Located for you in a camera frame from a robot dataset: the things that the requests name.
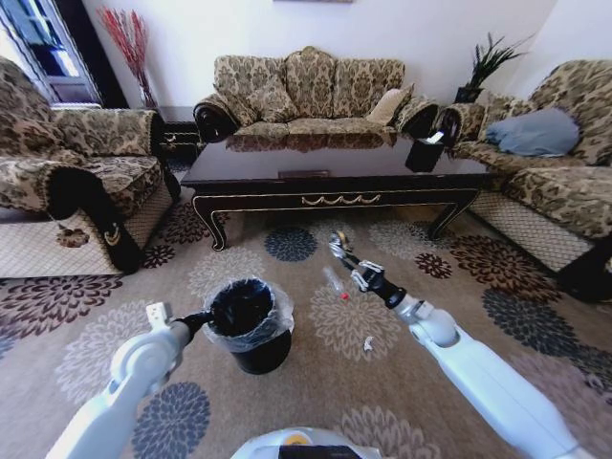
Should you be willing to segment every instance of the wastebasket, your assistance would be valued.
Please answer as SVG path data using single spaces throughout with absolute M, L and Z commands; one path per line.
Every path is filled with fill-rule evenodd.
M 204 305 L 213 320 L 203 327 L 208 339 L 227 349 L 247 373 L 262 375 L 289 355 L 293 302 L 279 287 L 256 277 L 231 282 Z

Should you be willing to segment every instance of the trash bag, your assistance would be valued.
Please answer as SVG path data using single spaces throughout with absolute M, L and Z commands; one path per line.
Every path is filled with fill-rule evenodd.
M 232 353 L 251 351 L 294 327 L 294 303 L 278 286 L 257 277 L 210 293 L 203 310 L 213 316 L 204 334 Z

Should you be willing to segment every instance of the coffee table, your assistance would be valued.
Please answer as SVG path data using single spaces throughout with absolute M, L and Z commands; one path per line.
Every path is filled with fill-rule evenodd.
M 220 212 L 446 205 L 435 239 L 496 176 L 449 152 L 408 154 L 408 137 L 373 134 L 232 136 L 208 144 L 181 181 L 216 251 L 227 245 Z

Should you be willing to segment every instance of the blue pillow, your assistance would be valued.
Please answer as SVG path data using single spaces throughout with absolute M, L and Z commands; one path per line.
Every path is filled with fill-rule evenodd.
M 579 140 L 576 123 L 558 108 L 508 118 L 487 128 L 488 142 L 497 144 L 501 151 L 519 156 L 563 156 Z

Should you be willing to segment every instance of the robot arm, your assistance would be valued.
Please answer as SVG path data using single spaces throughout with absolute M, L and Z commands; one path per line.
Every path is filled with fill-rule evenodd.
M 342 233 L 332 235 L 330 248 L 351 270 L 360 290 L 374 292 L 408 325 L 414 338 L 506 442 L 534 458 L 592 457 L 579 447 L 557 408 L 489 347 L 458 326 L 449 313 L 393 285 L 384 278 L 382 266 L 359 261 Z
M 48 459 L 119 457 L 136 426 L 138 404 L 167 382 L 183 349 L 210 320 L 207 313 L 170 320 L 164 303 L 147 306 L 146 313 L 152 330 L 120 347 L 111 364 L 111 382 L 76 413 Z

